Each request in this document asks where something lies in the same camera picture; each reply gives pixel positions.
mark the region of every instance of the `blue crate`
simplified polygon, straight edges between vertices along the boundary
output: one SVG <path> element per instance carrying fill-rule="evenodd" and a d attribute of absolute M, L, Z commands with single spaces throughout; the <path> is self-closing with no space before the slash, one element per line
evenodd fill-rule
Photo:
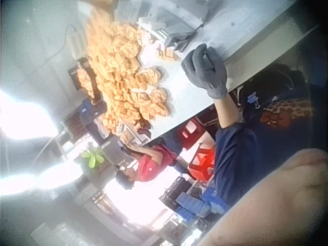
<path fill-rule="evenodd" d="M 197 218 L 195 214 L 192 214 L 190 211 L 183 207 L 179 207 L 175 212 L 187 223 L 192 223 Z"/>
<path fill-rule="evenodd" d="M 200 196 L 205 202 L 212 206 L 212 212 L 219 212 L 220 214 L 226 213 L 230 206 L 225 203 L 218 195 L 214 187 L 208 187 Z"/>
<path fill-rule="evenodd" d="M 203 218 L 206 217 L 211 211 L 211 206 L 209 203 L 188 195 L 185 192 L 182 192 L 178 196 L 176 202 L 191 213 Z"/>

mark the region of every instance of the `gloved hand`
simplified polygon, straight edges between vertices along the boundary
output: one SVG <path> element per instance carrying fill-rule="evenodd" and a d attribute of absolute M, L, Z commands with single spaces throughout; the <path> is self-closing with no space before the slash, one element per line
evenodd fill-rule
<path fill-rule="evenodd" d="M 224 98 L 227 91 L 227 70 L 213 47 L 199 45 L 181 64 L 188 79 L 195 86 L 207 90 L 213 99 Z"/>

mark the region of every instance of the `red stool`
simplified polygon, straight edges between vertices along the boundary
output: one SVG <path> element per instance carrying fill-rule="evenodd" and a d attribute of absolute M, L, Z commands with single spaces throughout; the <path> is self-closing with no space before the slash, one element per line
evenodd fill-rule
<path fill-rule="evenodd" d="M 195 159 L 199 160 L 199 164 L 193 164 Z M 215 147 L 211 149 L 203 149 L 198 147 L 193 159 L 191 160 L 188 170 L 194 178 L 201 181 L 207 181 L 212 174 L 209 173 L 209 168 L 214 168 Z"/>
<path fill-rule="evenodd" d="M 196 129 L 192 132 L 187 129 L 188 124 L 194 124 Z M 188 121 L 187 124 L 181 126 L 178 130 L 178 136 L 182 142 L 182 146 L 189 150 L 206 132 L 205 127 L 195 118 Z"/>

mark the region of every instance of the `bright window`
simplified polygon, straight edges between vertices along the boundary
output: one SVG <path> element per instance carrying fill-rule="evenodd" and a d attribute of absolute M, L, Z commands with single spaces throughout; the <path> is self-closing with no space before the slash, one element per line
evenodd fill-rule
<path fill-rule="evenodd" d="M 163 210 L 168 209 L 158 198 L 164 193 L 180 174 L 171 167 L 167 167 L 154 180 L 150 182 L 136 182 L 132 190 L 125 190 L 111 180 L 104 192 L 115 206 L 129 218 L 129 222 L 148 225 Z M 164 218 L 168 218 L 173 211 L 168 209 Z M 160 229 L 166 219 L 160 219 L 153 224 L 155 229 Z"/>

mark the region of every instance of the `green object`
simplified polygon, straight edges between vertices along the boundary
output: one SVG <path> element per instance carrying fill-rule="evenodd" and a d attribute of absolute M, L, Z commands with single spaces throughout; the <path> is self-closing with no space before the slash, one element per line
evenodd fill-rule
<path fill-rule="evenodd" d="M 104 163 L 105 159 L 102 157 L 101 148 L 85 150 L 81 153 L 81 157 L 88 160 L 88 166 L 95 168 Z"/>

